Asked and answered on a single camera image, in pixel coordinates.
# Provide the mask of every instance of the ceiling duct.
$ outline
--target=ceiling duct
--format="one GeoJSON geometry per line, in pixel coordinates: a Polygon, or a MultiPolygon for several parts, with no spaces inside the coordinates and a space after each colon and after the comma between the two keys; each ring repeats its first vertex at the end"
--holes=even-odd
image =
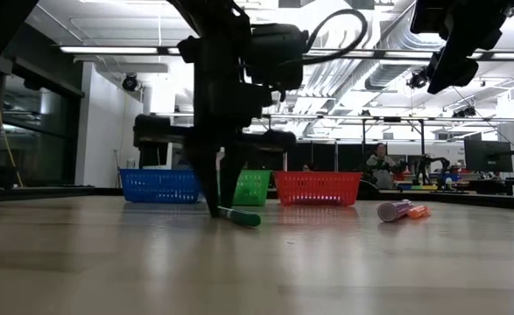
{"type": "MultiPolygon", "coordinates": [[[[332,13],[340,9],[349,9],[351,6],[348,1],[333,0],[315,0],[310,5],[303,8],[310,14],[315,11],[324,11],[332,13]]],[[[358,48],[373,48],[380,38],[380,25],[377,15],[373,10],[363,10],[362,13],[368,20],[368,31],[363,42],[358,48]]],[[[329,31],[321,42],[315,41],[315,47],[330,47],[342,49],[350,44],[360,32],[359,27],[349,27],[348,29],[337,28],[335,31],[329,31]]],[[[302,90],[302,94],[306,96],[330,96],[337,87],[342,85],[344,81],[352,74],[360,60],[338,59],[330,62],[322,63],[315,66],[313,74],[309,78],[308,83],[302,90]]]]}
{"type": "Polygon", "coordinates": [[[330,100],[327,100],[325,102],[325,105],[323,105],[318,111],[317,113],[324,113],[324,114],[328,114],[330,113],[330,111],[334,108],[334,105],[336,105],[336,101],[334,101],[334,99],[330,99],[330,100]]]}
{"type": "MultiPolygon", "coordinates": [[[[410,31],[413,10],[409,10],[404,18],[402,18],[393,31],[383,40],[381,40],[376,49],[383,50],[438,50],[445,41],[437,34],[413,34],[410,31]]],[[[362,63],[359,67],[371,67],[370,64],[377,65],[375,71],[365,80],[364,87],[368,90],[383,90],[387,88],[392,81],[409,71],[411,67],[420,65],[414,61],[373,61],[371,63],[362,63]]]]}

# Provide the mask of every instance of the purple marker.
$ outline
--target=purple marker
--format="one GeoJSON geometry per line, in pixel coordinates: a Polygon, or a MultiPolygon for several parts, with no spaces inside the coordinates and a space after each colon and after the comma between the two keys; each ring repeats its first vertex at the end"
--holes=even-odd
{"type": "Polygon", "coordinates": [[[414,205],[409,200],[387,202],[377,207],[379,219],[385,222],[393,222],[406,215],[414,205]]]}

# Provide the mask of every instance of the blue basket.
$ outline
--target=blue basket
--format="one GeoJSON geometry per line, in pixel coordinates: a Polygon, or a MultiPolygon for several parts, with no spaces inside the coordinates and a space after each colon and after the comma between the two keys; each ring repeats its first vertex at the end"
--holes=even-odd
{"type": "Polygon", "coordinates": [[[191,170],[122,169],[120,177],[130,202],[192,204],[201,190],[191,170]]]}

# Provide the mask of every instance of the table surface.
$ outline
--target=table surface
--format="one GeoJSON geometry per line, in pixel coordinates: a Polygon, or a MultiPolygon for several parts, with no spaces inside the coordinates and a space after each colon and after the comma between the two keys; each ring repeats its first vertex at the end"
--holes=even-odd
{"type": "Polygon", "coordinates": [[[252,210],[119,197],[0,203],[0,315],[514,314],[514,211],[382,201],[252,210]]]}

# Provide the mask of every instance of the red basket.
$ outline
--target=red basket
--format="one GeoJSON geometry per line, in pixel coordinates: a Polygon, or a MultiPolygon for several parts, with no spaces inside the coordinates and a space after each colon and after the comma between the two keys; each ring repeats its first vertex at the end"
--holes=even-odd
{"type": "Polygon", "coordinates": [[[359,172],[277,171],[274,175],[283,206],[352,206],[362,178],[359,172]]]}

